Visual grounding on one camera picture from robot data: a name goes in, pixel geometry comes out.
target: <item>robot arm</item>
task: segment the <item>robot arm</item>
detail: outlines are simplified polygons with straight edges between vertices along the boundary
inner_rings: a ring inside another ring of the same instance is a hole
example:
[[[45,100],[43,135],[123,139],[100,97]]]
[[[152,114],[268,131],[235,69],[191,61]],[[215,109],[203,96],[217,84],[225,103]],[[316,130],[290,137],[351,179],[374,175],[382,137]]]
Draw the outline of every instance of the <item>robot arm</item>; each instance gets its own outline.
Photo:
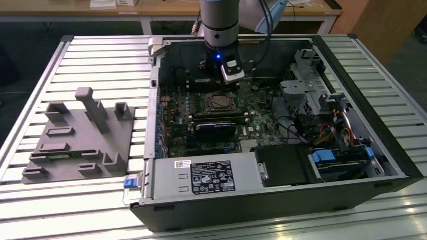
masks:
[[[276,28],[288,0],[264,2],[271,11],[272,28]],[[268,33],[268,19],[259,0],[200,0],[200,15],[204,40],[213,48],[224,48],[235,43],[239,26],[258,33]]]
[[[270,33],[268,27],[276,28],[287,3],[288,0],[200,0],[208,58],[220,61],[225,84],[246,76],[238,51],[239,26]]]

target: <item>wooden table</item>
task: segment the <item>wooden table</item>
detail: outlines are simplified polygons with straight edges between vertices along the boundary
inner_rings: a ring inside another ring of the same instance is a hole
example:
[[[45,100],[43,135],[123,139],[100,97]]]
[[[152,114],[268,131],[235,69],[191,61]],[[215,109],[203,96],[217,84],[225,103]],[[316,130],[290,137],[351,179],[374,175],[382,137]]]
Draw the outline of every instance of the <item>wooden table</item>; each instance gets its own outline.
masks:
[[[91,0],[0,0],[0,22],[141,22],[143,2],[91,11]]]
[[[199,7],[199,0],[144,0],[141,7],[144,34],[153,34],[151,22],[193,21],[199,15]],[[286,8],[280,21],[322,22],[318,34],[328,34],[343,11],[332,9],[324,0],[315,0],[314,3],[300,4],[298,7],[303,8]]]
[[[322,22],[318,33],[328,34],[342,10],[324,0],[299,6],[286,9],[280,21]],[[140,22],[145,35],[153,34],[151,22],[195,21],[197,14],[199,0],[139,0],[103,11],[91,11],[91,0],[0,0],[0,22]]]

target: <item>metal bracket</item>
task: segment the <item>metal bracket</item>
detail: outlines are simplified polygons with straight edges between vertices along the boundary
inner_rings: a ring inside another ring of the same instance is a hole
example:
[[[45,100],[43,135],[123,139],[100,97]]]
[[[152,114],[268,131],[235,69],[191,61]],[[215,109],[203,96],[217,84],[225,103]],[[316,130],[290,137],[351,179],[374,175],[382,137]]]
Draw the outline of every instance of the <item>metal bracket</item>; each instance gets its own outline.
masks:
[[[155,170],[155,160],[151,158],[145,161],[144,171],[141,176],[141,197],[143,199],[153,198],[153,170]]]
[[[280,83],[283,93],[295,95],[295,94],[306,94],[308,92],[315,92],[316,87],[312,82],[303,82],[303,81],[283,81]]]
[[[319,98],[320,111],[330,111],[330,104],[339,103],[346,98],[343,93],[334,93],[331,95],[323,94]]]
[[[149,90],[144,159],[152,159],[156,156],[157,91],[156,88]]]
[[[151,58],[157,57],[165,52],[163,37],[152,37],[148,40],[148,55]]]

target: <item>barcode sticker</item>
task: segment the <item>barcode sticker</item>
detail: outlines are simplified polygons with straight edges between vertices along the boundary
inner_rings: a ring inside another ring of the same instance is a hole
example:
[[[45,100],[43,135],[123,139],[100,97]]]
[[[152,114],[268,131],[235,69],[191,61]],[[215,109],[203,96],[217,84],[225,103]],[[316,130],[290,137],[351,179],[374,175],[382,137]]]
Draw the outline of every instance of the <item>barcode sticker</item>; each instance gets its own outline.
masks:
[[[188,169],[192,164],[192,161],[175,161],[175,168],[176,169]]]

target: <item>floor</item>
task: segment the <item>floor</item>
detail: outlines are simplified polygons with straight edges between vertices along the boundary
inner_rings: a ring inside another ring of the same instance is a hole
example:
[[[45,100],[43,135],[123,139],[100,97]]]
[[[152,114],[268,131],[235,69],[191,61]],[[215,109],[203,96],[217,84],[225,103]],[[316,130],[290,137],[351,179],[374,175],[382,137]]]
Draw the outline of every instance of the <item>floor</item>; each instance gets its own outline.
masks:
[[[155,23],[155,34],[188,34],[192,24]],[[141,35],[137,22],[55,23],[47,31],[41,23],[0,23],[0,45],[20,71],[21,79],[0,87],[0,146],[25,106],[31,92],[45,70],[52,54],[64,35],[113,36]],[[427,44],[410,37],[392,61],[386,66],[422,107],[427,110]]]

